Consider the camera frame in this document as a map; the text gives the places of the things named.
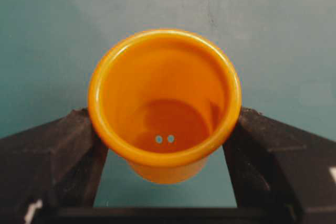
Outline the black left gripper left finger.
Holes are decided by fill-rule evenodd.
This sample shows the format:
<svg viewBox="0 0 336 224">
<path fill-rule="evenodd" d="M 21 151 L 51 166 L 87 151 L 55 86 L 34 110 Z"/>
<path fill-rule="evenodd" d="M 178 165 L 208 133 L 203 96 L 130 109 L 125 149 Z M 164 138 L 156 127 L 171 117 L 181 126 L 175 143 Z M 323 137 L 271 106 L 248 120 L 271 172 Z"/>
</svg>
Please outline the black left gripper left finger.
<svg viewBox="0 0 336 224">
<path fill-rule="evenodd" d="M 107 148 L 87 109 L 1 139 L 1 223 L 24 223 L 28 208 L 92 207 Z"/>
</svg>

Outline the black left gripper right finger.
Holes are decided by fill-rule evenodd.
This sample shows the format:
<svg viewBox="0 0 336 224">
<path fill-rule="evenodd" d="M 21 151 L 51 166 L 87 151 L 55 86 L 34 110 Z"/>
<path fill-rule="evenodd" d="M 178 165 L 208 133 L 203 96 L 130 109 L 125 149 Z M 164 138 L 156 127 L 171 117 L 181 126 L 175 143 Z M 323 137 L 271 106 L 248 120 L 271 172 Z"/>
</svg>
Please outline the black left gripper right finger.
<svg viewBox="0 0 336 224">
<path fill-rule="evenodd" d="M 335 142 L 242 108 L 225 142 L 237 206 L 272 223 L 335 223 Z"/>
</svg>

